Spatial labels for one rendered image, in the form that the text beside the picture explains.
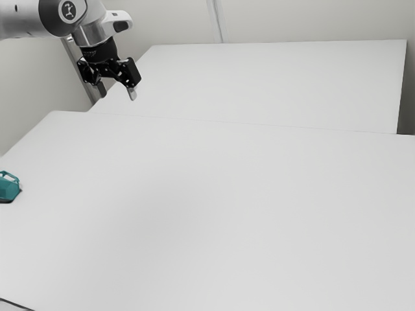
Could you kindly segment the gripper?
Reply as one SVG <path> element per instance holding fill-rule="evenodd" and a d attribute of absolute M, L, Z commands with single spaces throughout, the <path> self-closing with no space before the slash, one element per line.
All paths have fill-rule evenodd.
<path fill-rule="evenodd" d="M 107 95 L 107 90 L 101 80 L 101 75 L 89 63 L 108 61 L 108 74 L 111 78 L 124 85 L 131 101 L 137 98 L 136 87 L 141 81 L 141 75 L 133 58 L 119 60 L 117 46 L 113 37 L 94 47 L 81 47 L 83 58 L 77 61 L 78 70 L 84 83 L 89 84 L 100 97 Z"/>

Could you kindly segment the teal faceted mug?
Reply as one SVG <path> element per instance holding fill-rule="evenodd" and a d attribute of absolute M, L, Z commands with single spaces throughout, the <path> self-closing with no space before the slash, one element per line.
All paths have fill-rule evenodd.
<path fill-rule="evenodd" d="M 11 173 L 0 171 L 0 203 L 13 202 L 20 193 L 20 180 Z"/>

